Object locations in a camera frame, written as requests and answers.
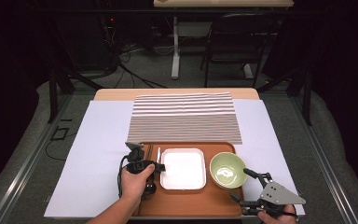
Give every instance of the person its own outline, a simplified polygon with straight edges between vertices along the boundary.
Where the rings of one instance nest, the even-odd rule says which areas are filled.
[[[132,213],[141,202],[146,180],[154,170],[155,165],[150,164],[140,174],[134,175],[127,171],[127,168],[123,168],[121,174],[121,185],[123,189],[122,196],[88,223],[127,223]],[[286,205],[283,211],[294,213],[296,210],[292,205]],[[264,211],[259,212],[258,216],[266,224],[296,224],[296,219],[291,216],[280,216],[275,219]]]

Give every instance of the hand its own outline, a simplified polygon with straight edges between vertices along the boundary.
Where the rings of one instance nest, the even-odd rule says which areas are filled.
[[[295,213],[296,210],[293,205],[287,204],[283,208],[283,212]],[[282,215],[275,219],[264,211],[259,212],[257,215],[266,224],[296,224],[297,223],[296,218],[291,216]]]
[[[121,173],[122,197],[133,198],[138,203],[144,193],[146,180],[154,172],[155,165],[148,165],[141,173],[134,175],[127,171],[127,167]]]

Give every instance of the black chair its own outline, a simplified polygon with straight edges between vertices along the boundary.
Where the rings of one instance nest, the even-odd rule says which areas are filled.
[[[207,87],[209,63],[257,63],[252,87],[255,87],[264,48],[276,21],[270,15],[226,14],[217,18],[207,36],[204,63]]]

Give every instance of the forearm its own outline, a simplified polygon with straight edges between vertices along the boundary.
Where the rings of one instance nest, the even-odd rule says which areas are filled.
[[[136,198],[120,198],[88,223],[125,224],[139,204]]]

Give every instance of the green bowl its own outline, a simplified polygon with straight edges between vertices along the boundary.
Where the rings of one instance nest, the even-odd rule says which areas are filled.
[[[245,183],[248,175],[243,172],[245,162],[234,153],[216,154],[210,163],[209,171],[213,182],[222,189],[235,189]]]

